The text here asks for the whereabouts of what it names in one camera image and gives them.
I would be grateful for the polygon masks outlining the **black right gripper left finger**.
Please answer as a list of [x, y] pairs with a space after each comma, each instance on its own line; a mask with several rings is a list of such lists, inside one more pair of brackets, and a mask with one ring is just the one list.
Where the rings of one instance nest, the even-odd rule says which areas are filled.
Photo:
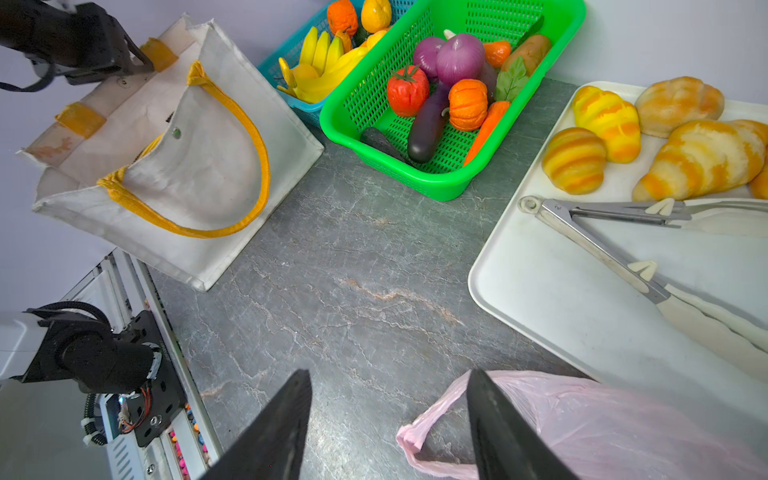
[[298, 369], [203, 478], [299, 478], [311, 403], [310, 372]]

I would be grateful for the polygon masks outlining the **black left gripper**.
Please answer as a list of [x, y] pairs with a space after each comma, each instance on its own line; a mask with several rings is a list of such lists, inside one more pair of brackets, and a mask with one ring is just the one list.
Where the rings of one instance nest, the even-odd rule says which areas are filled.
[[117, 19], [93, 2], [68, 8], [59, 1], [3, 1], [1, 45], [23, 53], [38, 76], [27, 87], [1, 84], [14, 93], [38, 92], [59, 76], [83, 85], [153, 71]]

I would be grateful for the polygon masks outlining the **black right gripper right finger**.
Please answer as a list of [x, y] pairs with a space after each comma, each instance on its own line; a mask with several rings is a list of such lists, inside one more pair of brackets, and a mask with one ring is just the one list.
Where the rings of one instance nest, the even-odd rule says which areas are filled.
[[490, 376], [470, 372], [469, 424], [481, 479], [574, 479]]

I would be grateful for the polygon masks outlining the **pink plastic grocery bag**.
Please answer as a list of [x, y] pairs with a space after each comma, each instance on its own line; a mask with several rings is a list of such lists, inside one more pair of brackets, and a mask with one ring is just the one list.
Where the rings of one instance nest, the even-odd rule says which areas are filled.
[[[466, 396], [470, 372], [396, 441], [416, 470], [481, 479], [476, 462], [418, 459], [435, 423]], [[747, 448], [705, 432], [676, 410], [595, 381], [533, 371], [484, 371], [574, 479], [764, 479], [767, 465]]]

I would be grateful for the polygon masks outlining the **white canvas tote bag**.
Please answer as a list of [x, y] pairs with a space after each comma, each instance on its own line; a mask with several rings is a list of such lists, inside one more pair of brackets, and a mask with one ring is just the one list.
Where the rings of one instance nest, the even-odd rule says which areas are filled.
[[214, 21], [142, 50], [158, 72], [102, 82], [22, 150], [33, 210], [206, 291], [324, 148]]

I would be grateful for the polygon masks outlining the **red toy tomato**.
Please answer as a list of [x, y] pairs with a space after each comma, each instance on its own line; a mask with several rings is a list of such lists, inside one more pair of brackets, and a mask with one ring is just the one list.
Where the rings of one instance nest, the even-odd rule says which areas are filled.
[[430, 95], [430, 84], [420, 67], [410, 65], [392, 72], [386, 95], [397, 116], [414, 117]]

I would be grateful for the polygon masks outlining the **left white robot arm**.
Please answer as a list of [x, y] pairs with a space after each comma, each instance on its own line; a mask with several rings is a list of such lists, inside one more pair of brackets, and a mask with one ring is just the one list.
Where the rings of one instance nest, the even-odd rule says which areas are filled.
[[[58, 76], [71, 85], [151, 73], [152, 60], [102, 7], [67, 9], [45, 1], [4, 1], [1, 44], [23, 53], [38, 92]], [[152, 379], [162, 351], [124, 340], [107, 316], [80, 301], [60, 301], [1, 315], [1, 377], [21, 383], [73, 379], [85, 393], [124, 394]]]

